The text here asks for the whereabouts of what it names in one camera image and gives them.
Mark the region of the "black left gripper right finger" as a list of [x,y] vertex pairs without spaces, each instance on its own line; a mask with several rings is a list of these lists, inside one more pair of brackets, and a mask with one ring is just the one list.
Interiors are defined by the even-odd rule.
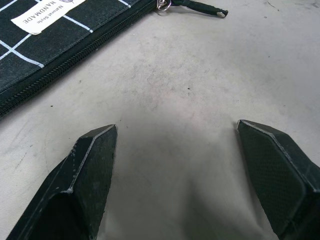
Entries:
[[320,167],[286,133],[237,123],[250,181],[279,240],[320,240]]

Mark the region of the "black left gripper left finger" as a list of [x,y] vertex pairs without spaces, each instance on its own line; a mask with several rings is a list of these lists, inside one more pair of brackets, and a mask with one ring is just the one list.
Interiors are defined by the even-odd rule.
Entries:
[[96,240],[115,163],[118,130],[93,129],[48,174],[6,240]]

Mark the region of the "black checked zipper pouch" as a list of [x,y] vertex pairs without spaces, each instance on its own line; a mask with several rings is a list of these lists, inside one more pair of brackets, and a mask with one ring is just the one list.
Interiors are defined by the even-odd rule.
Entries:
[[224,18],[197,0],[0,0],[0,118],[153,10]]

